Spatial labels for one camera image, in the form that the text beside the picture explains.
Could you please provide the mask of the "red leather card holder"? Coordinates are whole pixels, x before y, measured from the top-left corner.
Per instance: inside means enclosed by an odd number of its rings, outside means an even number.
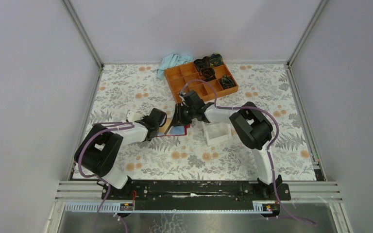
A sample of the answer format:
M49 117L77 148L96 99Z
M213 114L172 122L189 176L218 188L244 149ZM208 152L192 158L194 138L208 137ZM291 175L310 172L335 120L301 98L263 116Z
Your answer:
M171 126L171 129L168 131L166 135L159 135L157 137L164 137L164 136L184 136L187 135L187 130L190 125L180 125L180 126Z

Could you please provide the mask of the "gold credit card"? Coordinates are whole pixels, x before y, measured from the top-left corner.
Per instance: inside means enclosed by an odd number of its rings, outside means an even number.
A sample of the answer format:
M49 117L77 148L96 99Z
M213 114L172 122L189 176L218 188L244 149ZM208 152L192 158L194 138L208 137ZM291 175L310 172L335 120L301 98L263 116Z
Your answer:
M166 135L168 131L171 129L171 122L172 122L172 118L167 118L165 124L159 128L158 134Z

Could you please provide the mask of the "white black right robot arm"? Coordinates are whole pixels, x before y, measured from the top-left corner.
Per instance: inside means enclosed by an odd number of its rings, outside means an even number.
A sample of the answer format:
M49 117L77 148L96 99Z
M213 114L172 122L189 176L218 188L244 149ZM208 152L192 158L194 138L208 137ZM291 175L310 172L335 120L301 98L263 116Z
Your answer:
M276 120L273 120L273 127L266 117L270 114L252 102L239 107L229 107L218 106L215 101L205 103L195 91L182 92L179 96L183 101L177 105L176 113L181 123L189 124L196 119L205 123L225 123L233 126L242 144L249 148L254 156L260 196L266 200L273 199L282 183L282 179L275 172L270 152L271 145L279 134ZM273 129L276 129L275 137L272 136Z

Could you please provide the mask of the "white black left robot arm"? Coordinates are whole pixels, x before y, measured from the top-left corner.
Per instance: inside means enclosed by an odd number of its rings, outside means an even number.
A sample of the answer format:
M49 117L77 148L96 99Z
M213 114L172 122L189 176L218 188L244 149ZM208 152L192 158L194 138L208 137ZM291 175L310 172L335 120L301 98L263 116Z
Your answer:
M131 194L129 176L115 165L120 148L133 143L151 141L166 123L167 114L153 108L134 122L96 123L74 155L80 175L97 177L113 187L113 194L124 200Z

